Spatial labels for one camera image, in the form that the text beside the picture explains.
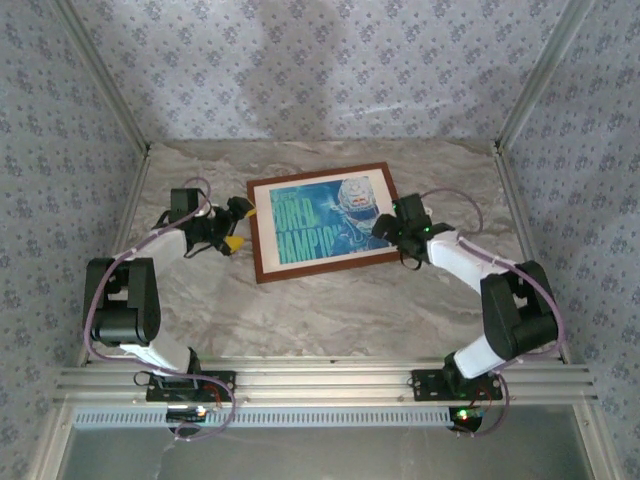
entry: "ventilation slot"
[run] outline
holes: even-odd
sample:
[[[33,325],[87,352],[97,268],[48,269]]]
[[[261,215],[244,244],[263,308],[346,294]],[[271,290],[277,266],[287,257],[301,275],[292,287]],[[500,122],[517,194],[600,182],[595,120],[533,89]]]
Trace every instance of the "ventilation slot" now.
[[[74,415],[76,428],[166,427],[166,407],[99,409],[79,407]],[[219,426],[229,412],[209,412],[204,426]],[[447,407],[371,407],[371,408],[245,408],[236,412],[232,428],[261,427],[393,427],[450,426]]]

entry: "blue poster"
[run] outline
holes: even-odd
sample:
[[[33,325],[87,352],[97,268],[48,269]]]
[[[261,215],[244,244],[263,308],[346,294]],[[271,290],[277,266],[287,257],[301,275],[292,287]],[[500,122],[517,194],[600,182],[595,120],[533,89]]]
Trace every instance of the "blue poster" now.
[[[270,191],[280,264],[386,248],[371,236],[380,216],[369,177]]]

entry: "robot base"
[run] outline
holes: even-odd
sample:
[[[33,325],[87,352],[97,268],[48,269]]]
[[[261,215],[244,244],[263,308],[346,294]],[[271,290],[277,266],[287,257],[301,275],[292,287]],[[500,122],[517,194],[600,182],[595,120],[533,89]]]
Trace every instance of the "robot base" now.
[[[231,391],[236,389],[236,372],[203,371],[200,375],[214,377],[227,384]],[[163,403],[217,403],[230,402],[229,394],[223,388],[210,382],[188,380],[179,377],[151,375],[147,386],[147,402]]]
[[[500,382],[489,374],[470,380],[468,388],[458,393],[452,391],[442,370],[412,370],[409,385],[416,402],[502,400]]]

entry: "helmet illustration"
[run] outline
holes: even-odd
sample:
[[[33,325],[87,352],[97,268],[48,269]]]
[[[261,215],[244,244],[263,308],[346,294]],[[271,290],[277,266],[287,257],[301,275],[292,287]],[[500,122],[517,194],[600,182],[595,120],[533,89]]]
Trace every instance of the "helmet illustration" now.
[[[362,233],[371,230],[380,215],[368,177],[348,178],[340,185],[338,201],[351,223]]]

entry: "wooden picture frame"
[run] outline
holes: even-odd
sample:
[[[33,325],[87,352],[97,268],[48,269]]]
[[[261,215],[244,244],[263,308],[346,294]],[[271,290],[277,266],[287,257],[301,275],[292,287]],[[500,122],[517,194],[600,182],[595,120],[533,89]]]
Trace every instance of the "wooden picture frame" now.
[[[366,233],[398,198],[386,163],[250,180],[247,191],[257,283],[400,259]]]

